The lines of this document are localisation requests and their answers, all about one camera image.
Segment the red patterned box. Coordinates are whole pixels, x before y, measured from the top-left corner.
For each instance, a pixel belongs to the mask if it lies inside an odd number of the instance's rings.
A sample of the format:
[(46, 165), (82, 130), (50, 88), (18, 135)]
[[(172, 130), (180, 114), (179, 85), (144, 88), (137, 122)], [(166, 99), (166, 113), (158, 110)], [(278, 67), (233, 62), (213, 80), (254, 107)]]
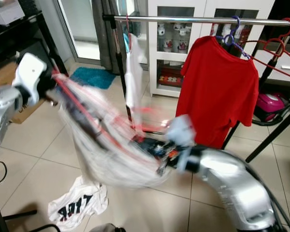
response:
[(181, 75), (182, 66), (162, 65), (158, 67), (157, 82), (159, 85), (170, 87), (181, 87), (183, 84), (183, 75)]

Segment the red T-shirt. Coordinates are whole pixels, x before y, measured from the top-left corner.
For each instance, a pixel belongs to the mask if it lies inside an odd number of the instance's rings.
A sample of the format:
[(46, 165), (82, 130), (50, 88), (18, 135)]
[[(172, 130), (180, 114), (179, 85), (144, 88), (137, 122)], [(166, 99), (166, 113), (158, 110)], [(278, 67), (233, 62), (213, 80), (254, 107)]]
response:
[(251, 126), (259, 72), (251, 60), (225, 51), (215, 37), (200, 37), (183, 63), (176, 116), (187, 115), (197, 144), (221, 149), (231, 128)]

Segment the red plastic hanger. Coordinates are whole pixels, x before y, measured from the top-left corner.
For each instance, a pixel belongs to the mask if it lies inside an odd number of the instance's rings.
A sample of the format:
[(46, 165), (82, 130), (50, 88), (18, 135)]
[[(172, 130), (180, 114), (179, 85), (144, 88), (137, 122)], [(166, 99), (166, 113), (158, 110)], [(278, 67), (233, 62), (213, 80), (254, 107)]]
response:
[(125, 29), (125, 33), (126, 33), (126, 36), (128, 38), (128, 50), (127, 52), (128, 53), (131, 53), (132, 52), (132, 42), (131, 42), (131, 22), (130, 22), (130, 16), (129, 15), (126, 15), (126, 25), (127, 25), (127, 28)]
[(128, 108), (132, 116), (127, 117), (113, 106), (100, 88), (81, 85), (61, 73), (52, 75), (52, 79), (57, 83), (66, 121), (74, 122), (74, 135), (81, 134), (80, 142), (88, 148), (98, 148), (100, 155), (124, 158), (142, 165), (152, 164), (154, 168), (163, 164), (163, 157), (141, 146), (145, 132), (151, 129), (143, 117), (153, 113), (151, 108)]
[[(287, 21), (287, 22), (290, 23), (290, 18), (289, 17), (282, 18), (282, 20)], [(256, 42), (257, 44), (264, 44), (263, 51), (273, 55), (273, 57), (270, 59), (270, 61), (268, 63), (264, 63), (264, 62), (262, 62), (262, 60), (257, 59), (255, 55), (251, 56), (253, 61), (256, 61), (256, 62), (266, 66), (266, 69), (264, 69), (263, 75), (261, 77), (261, 81), (262, 82), (266, 81), (266, 79), (271, 75), (272, 71), (277, 71), (278, 73), (281, 73), (282, 75), (286, 75), (286, 76), (290, 77), (289, 73), (276, 68), (277, 61), (283, 55), (287, 55), (290, 58), (290, 53), (286, 50), (287, 42), (285, 42), (285, 39), (287, 39), (289, 37), (290, 37), (290, 29), (285, 34), (279, 35), (277, 38), (269, 38), (267, 41), (264, 41), (264, 40), (246, 41), (246, 42), (249, 42), (249, 43), (250, 42)], [(277, 42), (278, 43), (278, 47), (276, 48), (275, 51), (271, 51), (271, 50), (267, 49), (267, 45), (270, 44), (271, 42)]]

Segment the white garment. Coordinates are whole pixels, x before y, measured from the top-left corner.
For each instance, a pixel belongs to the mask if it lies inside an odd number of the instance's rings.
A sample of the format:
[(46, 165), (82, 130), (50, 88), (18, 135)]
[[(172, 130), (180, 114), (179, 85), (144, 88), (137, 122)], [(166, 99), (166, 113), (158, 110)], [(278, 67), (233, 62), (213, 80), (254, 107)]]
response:
[(138, 37), (134, 34), (127, 34), (128, 52), (126, 59), (125, 80), (127, 87), (127, 106), (131, 110), (133, 122), (142, 122), (141, 97), (143, 68), (140, 65), (140, 57), (143, 55), (141, 47), (138, 45)]

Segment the white glass door cabinet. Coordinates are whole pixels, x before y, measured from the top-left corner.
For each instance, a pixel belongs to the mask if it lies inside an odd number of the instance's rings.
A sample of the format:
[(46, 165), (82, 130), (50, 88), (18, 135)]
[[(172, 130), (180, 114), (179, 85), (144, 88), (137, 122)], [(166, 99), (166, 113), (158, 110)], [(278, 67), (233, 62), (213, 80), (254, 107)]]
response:
[[(226, 17), (266, 19), (275, 0), (147, 0), (147, 16), (154, 17)], [(262, 25), (242, 24), (240, 37), (245, 52), (252, 53)], [(149, 92), (155, 95), (178, 97), (181, 88), (159, 85), (158, 67), (184, 66), (194, 42), (200, 37), (220, 35), (224, 24), (148, 22)]]

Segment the white product box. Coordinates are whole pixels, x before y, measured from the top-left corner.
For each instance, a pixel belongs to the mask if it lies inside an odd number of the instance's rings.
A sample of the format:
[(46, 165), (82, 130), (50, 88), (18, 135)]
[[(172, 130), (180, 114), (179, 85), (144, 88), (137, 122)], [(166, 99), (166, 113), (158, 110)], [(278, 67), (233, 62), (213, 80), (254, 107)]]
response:
[(18, 0), (0, 0), (0, 25), (9, 25), (23, 17), (23, 9)]

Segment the brown cardboard box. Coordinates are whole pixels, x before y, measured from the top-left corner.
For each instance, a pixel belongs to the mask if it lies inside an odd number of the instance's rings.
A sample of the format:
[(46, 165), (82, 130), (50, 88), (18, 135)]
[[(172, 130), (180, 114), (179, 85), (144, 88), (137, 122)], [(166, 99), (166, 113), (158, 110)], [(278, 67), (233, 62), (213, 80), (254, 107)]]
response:
[[(0, 68), (0, 86), (11, 85), (13, 80), (15, 79), (15, 71), (17, 69), (17, 63), (12, 61), (4, 64)], [(39, 108), (45, 100), (38, 101), (35, 105), (27, 105), (23, 107), (18, 113), (14, 115), (12, 118), (12, 122), (16, 124), (23, 124), (32, 113), (34, 113), (37, 108)]]

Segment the black desk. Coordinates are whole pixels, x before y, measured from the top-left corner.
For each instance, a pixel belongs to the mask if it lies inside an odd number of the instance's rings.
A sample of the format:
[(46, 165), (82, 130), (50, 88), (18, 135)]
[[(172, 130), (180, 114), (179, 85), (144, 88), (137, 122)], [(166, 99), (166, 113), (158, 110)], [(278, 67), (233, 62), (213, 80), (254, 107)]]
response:
[(0, 25), (0, 62), (8, 59), (8, 55), (27, 42), (41, 40), (46, 46), (48, 57), (58, 66), (64, 60), (59, 55), (58, 46), (51, 35), (45, 15), (42, 11), (21, 18), (9, 25)]

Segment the white shirt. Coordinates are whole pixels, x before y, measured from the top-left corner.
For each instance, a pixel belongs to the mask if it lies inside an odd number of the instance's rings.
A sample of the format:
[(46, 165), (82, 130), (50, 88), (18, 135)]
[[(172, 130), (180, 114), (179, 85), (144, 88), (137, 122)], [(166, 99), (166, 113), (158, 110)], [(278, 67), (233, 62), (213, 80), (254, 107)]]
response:
[(66, 121), (62, 103), (59, 107), (59, 114), (72, 130), (72, 140), (85, 179), (108, 186), (147, 188), (158, 186), (169, 178), (170, 168), (167, 168), (165, 172), (157, 172), (158, 167), (154, 168), (152, 164), (142, 165), (124, 158), (98, 154), (98, 148), (88, 148), (79, 141), (80, 133), (74, 135), (76, 127), (74, 122)]

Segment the purple plastic hanger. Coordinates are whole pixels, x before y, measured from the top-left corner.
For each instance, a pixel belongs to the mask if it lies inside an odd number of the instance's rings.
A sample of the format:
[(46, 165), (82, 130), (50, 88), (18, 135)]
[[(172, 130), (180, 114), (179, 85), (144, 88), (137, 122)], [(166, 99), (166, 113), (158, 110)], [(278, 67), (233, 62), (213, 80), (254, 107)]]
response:
[(214, 37), (229, 53), (231, 53), (232, 49), (236, 49), (238, 57), (250, 60), (252, 58), (251, 55), (245, 52), (241, 45), (241, 40), (236, 38), (240, 37), (243, 29), (241, 19), (237, 15), (232, 16), (232, 18), (236, 20), (235, 27), (233, 28), (233, 24), (224, 24), (222, 33), (220, 35), (215, 34)]

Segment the white framed glass door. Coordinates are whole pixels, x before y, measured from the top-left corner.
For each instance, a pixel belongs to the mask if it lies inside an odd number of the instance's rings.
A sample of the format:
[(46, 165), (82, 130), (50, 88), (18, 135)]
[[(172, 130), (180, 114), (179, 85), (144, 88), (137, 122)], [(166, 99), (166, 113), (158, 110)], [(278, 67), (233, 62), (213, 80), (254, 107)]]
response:
[(74, 61), (100, 64), (100, 48), (91, 0), (54, 0), (66, 52)]

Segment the teal floor mat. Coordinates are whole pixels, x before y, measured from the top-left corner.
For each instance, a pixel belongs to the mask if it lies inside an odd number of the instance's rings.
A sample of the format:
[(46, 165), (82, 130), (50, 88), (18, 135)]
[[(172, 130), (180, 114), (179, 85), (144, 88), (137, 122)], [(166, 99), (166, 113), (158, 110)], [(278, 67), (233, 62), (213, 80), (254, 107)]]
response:
[(94, 68), (77, 68), (70, 79), (84, 86), (97, 87), (103, 90), (107, 90), (116, 75), (106, 71), (105, 69), (94, 69)]

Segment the white T-shirt black print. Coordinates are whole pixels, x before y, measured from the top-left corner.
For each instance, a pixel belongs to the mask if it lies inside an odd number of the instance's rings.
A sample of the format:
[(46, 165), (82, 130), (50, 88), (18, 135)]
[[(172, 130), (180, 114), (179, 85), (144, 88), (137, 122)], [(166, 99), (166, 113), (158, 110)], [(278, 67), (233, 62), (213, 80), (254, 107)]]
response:
[(107, 187), (79, 176), (66, 194), (48, 204), (47, 215), (62, 232), (67, 232), (76, 229), (84, 219), (102, 214), (107, 207)]

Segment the pink plastic appliance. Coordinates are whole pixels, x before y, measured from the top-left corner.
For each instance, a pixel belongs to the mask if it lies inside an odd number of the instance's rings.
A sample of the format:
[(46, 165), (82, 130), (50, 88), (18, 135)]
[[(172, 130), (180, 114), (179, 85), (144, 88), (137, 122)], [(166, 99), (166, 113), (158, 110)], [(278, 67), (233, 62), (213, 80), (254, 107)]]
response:
[(269, 122), (285, 108), (286, 100), (282, 93), (260, 93), (256, 100), (254, 115), (261, 122)]

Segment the black metal table leg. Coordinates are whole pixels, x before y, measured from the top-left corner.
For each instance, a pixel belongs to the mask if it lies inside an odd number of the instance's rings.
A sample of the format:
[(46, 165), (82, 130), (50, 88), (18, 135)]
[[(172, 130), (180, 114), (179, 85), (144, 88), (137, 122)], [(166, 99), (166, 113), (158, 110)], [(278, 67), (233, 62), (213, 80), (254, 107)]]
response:
[(278, 137), (286, 128), (290, 125), (290, 113), (280, 122), (273, 132), (246, 158), (246, 162), (249, 163), (254, 160), (273, 140)]

